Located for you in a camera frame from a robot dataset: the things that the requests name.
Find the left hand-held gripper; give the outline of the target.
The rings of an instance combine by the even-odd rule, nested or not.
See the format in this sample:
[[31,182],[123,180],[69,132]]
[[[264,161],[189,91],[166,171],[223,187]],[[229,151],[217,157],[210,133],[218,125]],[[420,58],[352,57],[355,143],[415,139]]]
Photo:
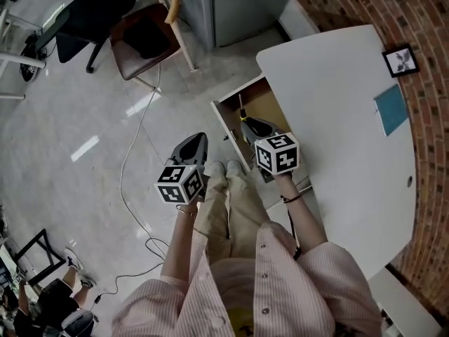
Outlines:
[[154,186],[164,204],[188,205],[206,193],[204,170],[208,137],[195,133],[178,144]]

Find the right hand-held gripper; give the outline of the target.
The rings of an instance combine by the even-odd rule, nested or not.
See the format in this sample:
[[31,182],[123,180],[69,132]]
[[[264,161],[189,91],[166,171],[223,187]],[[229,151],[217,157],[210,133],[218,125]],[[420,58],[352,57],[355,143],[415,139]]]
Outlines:
[[300,165],[300,146],[291,132],[282,131],[264,119],[241,117],[243,139],[253,151],[255,162],[265,183]]

